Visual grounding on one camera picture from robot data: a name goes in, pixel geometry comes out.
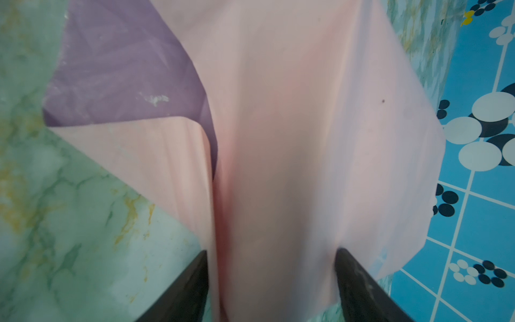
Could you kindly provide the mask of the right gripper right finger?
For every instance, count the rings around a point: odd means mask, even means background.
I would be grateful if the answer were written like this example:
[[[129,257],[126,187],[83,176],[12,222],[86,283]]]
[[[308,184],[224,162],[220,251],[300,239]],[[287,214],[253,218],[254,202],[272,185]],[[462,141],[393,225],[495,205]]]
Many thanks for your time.
[[[335,255],[343,317],[348,322],[413,322],[345,248]]]

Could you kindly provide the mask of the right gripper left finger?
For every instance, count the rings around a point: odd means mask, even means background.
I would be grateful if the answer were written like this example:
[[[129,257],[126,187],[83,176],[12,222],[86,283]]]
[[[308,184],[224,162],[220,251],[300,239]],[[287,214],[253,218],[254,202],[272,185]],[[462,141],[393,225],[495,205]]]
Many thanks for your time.
[[[207,251],[203,250],[137,322],[202,321],[208,292]]]

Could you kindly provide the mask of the purple wrapping paper sheet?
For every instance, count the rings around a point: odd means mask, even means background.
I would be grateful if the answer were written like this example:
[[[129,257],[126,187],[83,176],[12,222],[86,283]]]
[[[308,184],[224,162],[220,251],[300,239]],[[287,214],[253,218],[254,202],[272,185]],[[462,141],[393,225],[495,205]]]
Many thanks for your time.
[[[378,1],[71,1],[51,130],[190,229],[215,321],[306,321],[425,244],[441,124]]]

